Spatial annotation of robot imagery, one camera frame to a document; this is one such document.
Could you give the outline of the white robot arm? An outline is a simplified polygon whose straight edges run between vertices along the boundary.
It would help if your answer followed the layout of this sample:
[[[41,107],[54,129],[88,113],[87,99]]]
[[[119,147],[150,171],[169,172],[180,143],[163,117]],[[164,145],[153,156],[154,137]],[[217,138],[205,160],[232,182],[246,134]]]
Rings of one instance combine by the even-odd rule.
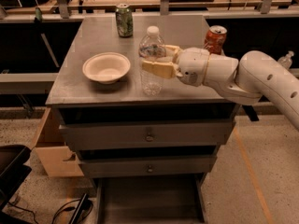
[[[186,85],[210,87],[240,105],[254,105],[264,96],[299,129],[299,79],[272,57],[256,50],[238,60],[206,49],[168,49],[168,57],[143,58],[141,68]]]

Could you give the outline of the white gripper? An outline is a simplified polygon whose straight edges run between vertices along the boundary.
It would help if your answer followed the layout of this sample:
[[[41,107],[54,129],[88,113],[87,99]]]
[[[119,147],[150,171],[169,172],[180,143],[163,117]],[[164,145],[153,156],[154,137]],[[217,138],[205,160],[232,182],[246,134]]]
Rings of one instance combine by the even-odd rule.
[[[186,85],[198,87],[202,84],[210,56],[208,50],[189,48],[181,51],[181,48],[175,45],[166,45],[165,50],[165,60],[171,63],[143,61],[142,69],[165,79],[177,76],[178,80]]]

